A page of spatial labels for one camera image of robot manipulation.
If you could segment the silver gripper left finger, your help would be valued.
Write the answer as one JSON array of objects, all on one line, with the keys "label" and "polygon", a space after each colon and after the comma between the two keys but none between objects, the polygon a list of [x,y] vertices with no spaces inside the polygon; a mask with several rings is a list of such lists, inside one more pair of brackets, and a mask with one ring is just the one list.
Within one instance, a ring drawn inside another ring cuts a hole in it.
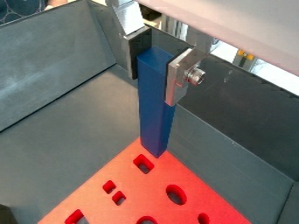
[{"label": "silver gripper left finger", "polygon": [[153,46],[153,31],[146,26],[137,0],[106,0],[117,23],[129,77],[138,78],[137,56]]}]

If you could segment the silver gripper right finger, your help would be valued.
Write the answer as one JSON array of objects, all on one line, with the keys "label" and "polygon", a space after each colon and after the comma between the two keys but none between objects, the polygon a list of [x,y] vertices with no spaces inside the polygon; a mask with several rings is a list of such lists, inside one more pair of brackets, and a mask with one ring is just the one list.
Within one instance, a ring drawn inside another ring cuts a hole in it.
[{"label": "silver gripper right finger", "polygon": [[170,106],[186,96],[189,85],[199,86],[205,80],[201,62],[211,53],[214,37],[190,27],[186,40],[191,47],[167,65],[165,102]]}]

